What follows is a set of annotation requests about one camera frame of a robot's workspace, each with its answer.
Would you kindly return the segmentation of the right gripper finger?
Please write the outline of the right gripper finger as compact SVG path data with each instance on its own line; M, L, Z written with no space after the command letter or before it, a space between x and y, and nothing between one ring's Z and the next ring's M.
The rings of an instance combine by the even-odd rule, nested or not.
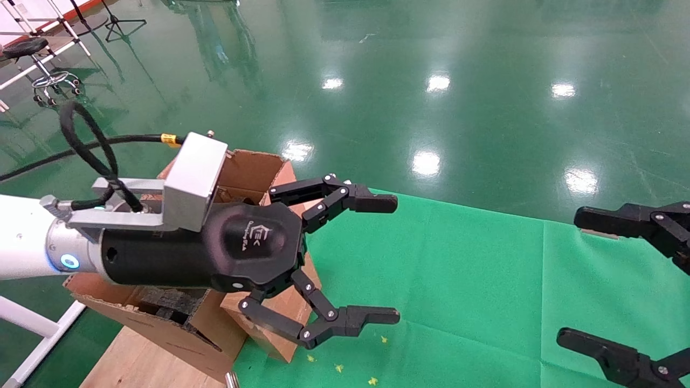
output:
M597 361L606 380L625 387L685 387L689 349L654 361L638 349L576 329L560 329L557 344Z
M689 272L689 203L653 208L626 203L618 210L582 206L574 225L606 235L642 238L685 273Z

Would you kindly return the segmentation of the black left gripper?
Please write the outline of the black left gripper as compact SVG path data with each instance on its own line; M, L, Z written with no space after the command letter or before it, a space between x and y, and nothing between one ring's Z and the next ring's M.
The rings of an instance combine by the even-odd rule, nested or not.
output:
M369 323L399 323L395 308L335 308L300 270L306 253L303 232L314 233L345 210L394 213L397 196L374 194L333 174L272 186L268 195L277 204L215 204L199 232L106 230L102 273L121 285L250 292L239 302L239 311L306 349L334 336L357 337ZM301 218L288 208L313 201L317 203ZM290 285L308 302L316 320L303 325L261 304L265 293L278 294Z

